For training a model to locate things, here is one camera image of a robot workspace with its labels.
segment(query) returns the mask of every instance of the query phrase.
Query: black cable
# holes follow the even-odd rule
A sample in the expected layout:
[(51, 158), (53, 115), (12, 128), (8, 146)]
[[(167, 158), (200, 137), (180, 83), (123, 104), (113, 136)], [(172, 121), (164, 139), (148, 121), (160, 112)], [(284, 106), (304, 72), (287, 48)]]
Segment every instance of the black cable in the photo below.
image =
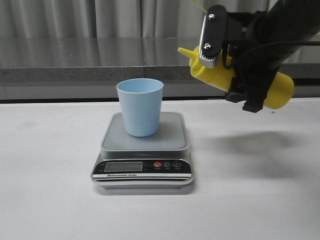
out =
[(228, 49), (225, 47), (222, 47), (222, 63), (223, 67), (227, 70), (233, 68), (243, 57), (251, 54), (254, 51), (257, 51), (259, 49), (263, 49), (266, 47), (271, 47), (274, 45), (296, 45), (296, 46), (320, 46), (320, 41), (278, 41), (278, 42), (272, 42), (272, 43), (267, 43), (264, 45), (257, 46), (244, 54), (242, 54), (239, 58), (237, 58), (235, 61), (233, 61), (231, 64), (227, 65), (227, 53)]

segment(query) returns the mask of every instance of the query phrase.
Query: electronic scale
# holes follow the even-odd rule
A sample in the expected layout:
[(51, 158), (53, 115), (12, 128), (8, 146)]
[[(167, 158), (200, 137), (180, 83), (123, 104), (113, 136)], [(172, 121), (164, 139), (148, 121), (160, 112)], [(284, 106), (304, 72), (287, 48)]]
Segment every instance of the electronic scale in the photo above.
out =
[(136, 137), (126, 132), (122, 113), (114, 114), (91, 179), (107, 189), (189, 185), (194, 171), (183, 115), (161, 112), (159, 130)]

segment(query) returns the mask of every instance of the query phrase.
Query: white table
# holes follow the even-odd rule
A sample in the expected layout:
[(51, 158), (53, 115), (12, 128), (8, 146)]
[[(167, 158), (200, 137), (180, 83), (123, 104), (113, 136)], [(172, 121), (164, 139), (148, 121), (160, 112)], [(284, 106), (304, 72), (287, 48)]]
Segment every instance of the white table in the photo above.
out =
[(0, 238), (320, 239), (320, 98), (256, 114), (224, 100), (162, 110), (184, 115), (188, 194), (115, 194), (91, 182), (117, 102), (0, 105)]

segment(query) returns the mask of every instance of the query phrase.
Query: scale button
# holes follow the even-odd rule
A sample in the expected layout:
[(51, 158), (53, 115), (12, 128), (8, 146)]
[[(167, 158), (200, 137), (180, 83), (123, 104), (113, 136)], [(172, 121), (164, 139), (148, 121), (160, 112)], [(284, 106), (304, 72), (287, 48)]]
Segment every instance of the scale button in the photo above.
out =
[(173, 166), (175, 166), (176, 168), (179, 168), (179, 167), (181, 167), (181, 163), (180, 162), (178, 162), (178, 161), (175, 161), (174, 163), (173, 163)]
[(163, 166), (165, 166), (166, 168), (169, 168), (169, 167), (171, 167), (171, 162), (165, 161), (165, 162), (163, 163)]
[(154, 164), (153, 164), (155, 167), (159, 168), (162, 166), (162, 163), (160, 161), (156, 161)]

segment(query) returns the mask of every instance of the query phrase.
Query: light blue plastic cup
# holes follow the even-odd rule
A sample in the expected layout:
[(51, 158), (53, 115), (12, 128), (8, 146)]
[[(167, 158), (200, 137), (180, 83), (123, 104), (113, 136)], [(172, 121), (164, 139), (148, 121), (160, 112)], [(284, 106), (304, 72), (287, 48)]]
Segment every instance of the light blue plastic cup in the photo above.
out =
[(163, 87), (150, 78), (129, 79), (116, 86), (128, 134), (146, 137), (158, 131)]

